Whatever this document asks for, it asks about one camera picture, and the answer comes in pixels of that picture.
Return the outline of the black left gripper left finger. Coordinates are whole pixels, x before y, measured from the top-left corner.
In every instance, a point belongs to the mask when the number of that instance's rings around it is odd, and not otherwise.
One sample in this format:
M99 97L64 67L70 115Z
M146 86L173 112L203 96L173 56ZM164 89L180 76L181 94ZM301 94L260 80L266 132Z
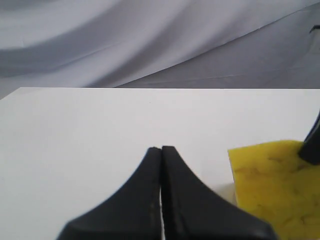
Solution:
M149 148L126 183L106 201L69 221L58 239L162 239L161 161L161 150Z

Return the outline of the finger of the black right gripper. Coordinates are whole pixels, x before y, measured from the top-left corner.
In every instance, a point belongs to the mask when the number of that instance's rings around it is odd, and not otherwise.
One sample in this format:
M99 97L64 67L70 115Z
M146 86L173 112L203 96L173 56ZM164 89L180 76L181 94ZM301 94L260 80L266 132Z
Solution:
M161 202L167 240L276 240L263 220L206 186L173 146L161 150Z

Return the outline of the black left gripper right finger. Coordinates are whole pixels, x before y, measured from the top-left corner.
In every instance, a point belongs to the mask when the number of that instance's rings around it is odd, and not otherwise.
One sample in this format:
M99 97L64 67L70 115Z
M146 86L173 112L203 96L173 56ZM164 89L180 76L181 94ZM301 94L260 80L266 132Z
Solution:
M309 164L320 164L320 114L317 115L316 121L306 136L298 155Z

